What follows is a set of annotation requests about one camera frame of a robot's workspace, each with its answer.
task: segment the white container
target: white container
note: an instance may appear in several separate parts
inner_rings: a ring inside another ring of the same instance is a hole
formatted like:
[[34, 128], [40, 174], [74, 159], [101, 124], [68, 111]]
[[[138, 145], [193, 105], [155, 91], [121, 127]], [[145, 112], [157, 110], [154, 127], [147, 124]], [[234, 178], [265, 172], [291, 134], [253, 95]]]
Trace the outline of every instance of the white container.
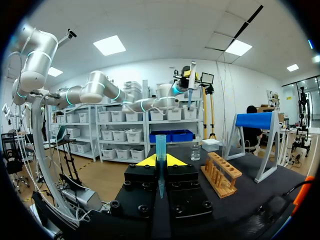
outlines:
[[89, 114], [88, 113], [79, 113], [80, 123], [88, 123], [89, 122]]
[[106, 148], [106, 149], [101, 149], [102, 155], [108, 159], [108, 160], [113, 160], [116, 158], [116, 150], [112, 148]]
[[113, 139], [116, 142], [125, 142], [127, 141], [126, 131], [124, 130], [112, 130]]
[[125, 132], [129, 144], [138, 144], [142, 140], [142, 130], [132, 129]]
[[196, 119], [197, 118], [197, 109], [191, 107], [190, 110], [188, 108], [182, 109], [182, 119]]
[[168, 110], [167, 119], [169, 121], [181, 120], [181, 108]]
[[90, 142], [79, 142], [77, 145], [79, 153], [86, 153], [91, 150]]
[[112, 122], [125, 122], [126, 115], [122, 111], [112, 111], [111, 112]]
[[145, 159], [145, 150], [144, 149], [130, 149], [131, 156], [133, 160], [143, 161]]
[[99, 115], [99, 123], [108, 123], [111, 122], [111, 112], [109, 111], [100, 111]]
[[127, 160], [130, 158], [130, 148], [131, 147], [123, 147], [121, 148], [116, 148], [116, 155], [118, 157], [118, 159], [123, 159], [123, 160]]
[[164, 116], [158, 110], [151, 110], [150, 116], [151, 116], [151, 121], [162, 121], [164, 119]]
[[80, 128], [67, 128], [66, 132], [70, 134], [70, 138], [77, 138], [80, 137]]
[[142, 89], [141, 85], [137, 81], [126, 81], [124, 83], [124, 87], [125, 88], [135, 87], [135, 88], [138, 88], [138, 89]]
[[55, 117], [55, 118], [56, 118], [56, 122], [57, 122], [58, 124], [61, 123], [61, 117], [62, 117], [61, 115]]
[[202, 140], [202, 148], [207, 152], [213, 152], [219, 150], [219, 141], [215, 139], [204, 139]]
[[71, 152], [78, 152], [78, 144], [79, 142], [78, 141], [75, 141], [75, 142], [71, 142], [70, 143], [70, 150]]
[[66, 122], [67, 123], [79, 123], [80, 118], [78, 114], [68, 114], [66, 116]]
[[112, 141], [114, 139], [114, 135], [112, 130], [101, 130], [102, 139], [106, 141]]
[[126, 113], [125, 118], [127, 122], [142, 121], [142, 113]]

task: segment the wooden test tube rack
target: wooden test tube rack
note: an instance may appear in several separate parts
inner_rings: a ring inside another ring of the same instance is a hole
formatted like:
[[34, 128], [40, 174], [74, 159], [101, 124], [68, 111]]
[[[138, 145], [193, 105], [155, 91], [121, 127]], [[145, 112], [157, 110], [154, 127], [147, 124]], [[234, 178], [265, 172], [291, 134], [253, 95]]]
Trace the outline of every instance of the wooden test tube rack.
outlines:
[[[224, 176], [218, 167], [214, 165], [214, 162], [232, 178], [231, 182]], [[201, 166], [200, 168], [206, 179], [218, 194], [219, 198], [225, 198], [237, 191], [235, 187], [236, 179], [242, 175], [242, 172], [232, 166], [229, 162], [225, 161], [215, 152], [208, 153], [205, 166]]]

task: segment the black table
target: black table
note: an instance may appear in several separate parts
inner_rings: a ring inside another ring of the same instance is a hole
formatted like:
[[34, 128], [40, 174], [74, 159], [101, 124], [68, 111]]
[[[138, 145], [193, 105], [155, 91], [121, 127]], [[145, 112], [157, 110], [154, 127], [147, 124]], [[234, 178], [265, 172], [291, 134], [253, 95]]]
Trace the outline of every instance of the black table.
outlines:
[[[250, 214], [257, 209], [258, 206], [265, 203], [271, 196], [287, 192], [296, 184], [303, 182], [306, 178], [295, 171], [278, 165], [277, 170], [273, 174], [262, 182], [255, 183], [254, 179], [257, 176], [262, 159], [247, 153], [243, 157], [229, 161], [230, 164], [242, 172], [242, 176], [237, 178], [235, 183], [237, 192], [220, 199], [200, 170], [200, 166], [205, 165], [208, 152], [201, 149], [199, 161], [190, 160], [191, 150], [189, 147], [167, 147], [166, 152], [186, 164], [194, 165], [195, 168], [199, 170], [198, 181], [209, 201], [212, 202], [212, 214], [214, 218], [226, 218], [230, 222], [234, 222], [239, 218]], [[151, 148], [148, 157], [155, 153], [156, 148]], [[218, 150], [216, 153], [220, 156], [222, 155], [221, 150]], [[268, 162], [266, 170], [270, 167], [271, 163]], [[297, 196], [299, 190], [300, 188], [290, 194], [292, 199]], [[152, 238], [168, 239], [170, 236], [170, 217], [167, 194], [165, 193], [163, 199], [161, 199], [158, 191], [155, 198]]]

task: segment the blue roller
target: blue roller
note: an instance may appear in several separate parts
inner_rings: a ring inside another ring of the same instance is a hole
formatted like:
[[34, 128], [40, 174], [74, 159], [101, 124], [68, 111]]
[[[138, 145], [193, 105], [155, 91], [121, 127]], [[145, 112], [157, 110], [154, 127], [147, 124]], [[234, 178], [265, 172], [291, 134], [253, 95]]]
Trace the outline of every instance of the blue roller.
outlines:
[[272, 112], [238, 114], [236, 127], [270, 129]]

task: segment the black chair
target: black chair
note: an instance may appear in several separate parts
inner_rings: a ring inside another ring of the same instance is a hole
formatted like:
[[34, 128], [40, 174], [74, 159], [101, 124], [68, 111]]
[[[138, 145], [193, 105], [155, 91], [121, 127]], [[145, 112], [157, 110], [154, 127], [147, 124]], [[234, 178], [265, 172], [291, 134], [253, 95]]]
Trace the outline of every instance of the black chair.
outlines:
[[17, 176], [17, 173], [23, 170], [22, 155], [17, 147], [15, 139], [16, 134], [4, 133], [1, 134], [3, 158], [6, 160], [6, 170], [9, 175], [13, 175], [13, 185], [17, 188], [17, 191], [21, 193], [19, 183], [22, 182], [28, 188], [28, 178], [25, 176]]

